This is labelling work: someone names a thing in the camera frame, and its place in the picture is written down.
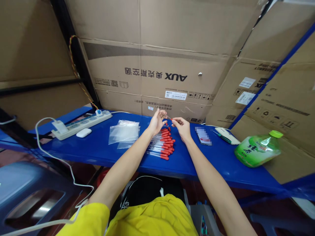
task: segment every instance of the yellow shirt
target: yellow shirt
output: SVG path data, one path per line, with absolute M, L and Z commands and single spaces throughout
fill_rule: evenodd
M 75 223 L 66 224 L 57 236 L 103 236 L 109 213 L 108 207 L 101 203 L 84 206 Z M 118 211 L 106 231 L 106 236 L 111 235 L 196 236 L 198 233 L 184 203 L 167 194 L 150 203 Z

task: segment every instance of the barcode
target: barcode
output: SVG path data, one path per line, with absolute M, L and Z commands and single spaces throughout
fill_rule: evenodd
M 226 120 L 234 120 L 236 116 L 234 115 L 227 115 L 227 117 L 225 118 Z

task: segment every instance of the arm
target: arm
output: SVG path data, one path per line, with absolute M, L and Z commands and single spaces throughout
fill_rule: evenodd
M 189 122 L 180 117 L 173 118 L 172 123 L 173 127 L 178 128 L 181 139 L 187 146 L 198 178 L 218 213 L 226 233 L 228 235 L 257 236 L 226 181 L 193 141 Z
M 166 111 L 158 109 L 155 112 L 149 127 L 108 171 L 101 185 L 90 197 L 88 204 L 97 202 L 105 204 L 109 209 L 112 208 L 118 195 L 139 167 L 151 139 L 167 122 L 162 122 L 165 117 Z

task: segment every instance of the plastic bottle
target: plastic bottle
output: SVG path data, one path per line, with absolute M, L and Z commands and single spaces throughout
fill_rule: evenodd
M 281 153 L 278 138 L 282 133 L 272 130 L 269 134 L 249 136 L 235 149 L 237 159 L 248 167 L 258 167 Z

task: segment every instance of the clear plastic bag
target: clear plastic bag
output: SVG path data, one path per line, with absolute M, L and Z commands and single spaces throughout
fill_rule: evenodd
M 119 125 L 110 126 L 108 145 L 138 139 L 139 122 L 122 121 Z
M 138 137 L 134 140 L 119 142 L 117 149 L 130 148 L 135 143 L 135 141 L 139 138 L 139 132 L 140 132 L 140 126 L 138 129 Z

